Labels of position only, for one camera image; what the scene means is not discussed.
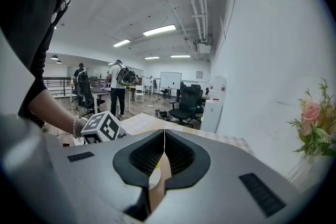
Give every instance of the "railing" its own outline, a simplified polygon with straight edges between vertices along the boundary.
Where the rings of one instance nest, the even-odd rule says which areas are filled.
[[[70,77],[45,77],[43,81],[48,91],[55,98],[76,96],[72,93],[73,87],[70,86]],[[89,79],[89,81],[92,88],[101,88],[105,83],[105,79]]]

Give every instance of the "fluorescent light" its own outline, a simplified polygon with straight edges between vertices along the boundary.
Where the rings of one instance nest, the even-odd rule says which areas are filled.
[[[123,41],[121,41],[121,42],[119,42],[117,44],[114,44],[113,46],[114,47],[119,47],[119,46],[124,45],[124,44],[129,43],[129,42],[130,41],[128,39],[125,39],[125,40],[123,40]]]
[[[190,58],[190,55],[171,55],[172,58]]]
[[[145,36],[151,36],[151,35],[154,35],[154,34],[166,32],[166,31],[171,31],[171,30],[176,30],[175,25],[168,25],[168,26],[160,27],[160,28],[157,28],[157,29],[154,29],[154,30],[144,32],[143,34]]]
[[[154,57],[145,57],[146,60],[150,60],[150,59],[159,59],[160,57],[158,56],[154,56]]]

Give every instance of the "white shirt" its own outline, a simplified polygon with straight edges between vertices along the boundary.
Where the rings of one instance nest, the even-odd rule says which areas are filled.
[[[114,65],[110,68],[109,74],[111,74],[111,88],[114,88],[114,89],[125,89],[126,88],[125,86],[122,86],[117,82],[118,73],[124,67],[125,67],[124,65],[120,64],[120,65]]]

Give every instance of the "backpack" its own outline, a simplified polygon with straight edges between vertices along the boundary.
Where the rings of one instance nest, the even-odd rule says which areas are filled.
[[[116,78],[117,83],[119,83],[122,86],[130,86],[135,80],[134,71],[128,70],[127,67],[122,67],[122,66],[120,67],[121,67],[121,70],[119,71],[117,78]]]

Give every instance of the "person wearing white shirt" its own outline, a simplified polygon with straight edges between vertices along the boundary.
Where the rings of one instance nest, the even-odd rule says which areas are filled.
[[[154,81],[154,78],[153,78],[153,76],[151,76],[151,92],[152,92],[152,94],[154,93],[154,83],[153,83],[153,81]]]
[[[110,68],[108,75],[106,76],[106,82],[111,80],[111,113],[115,116],[115,111],[117,109],[117,99],[119,99],[120,104],[120,115],[119,118],[124,117],[125,110],[125,92],[126,87],[120,85],[117,82],[117,77],[119,72],[125,68],[121,60],[115,61],[115,65]]]

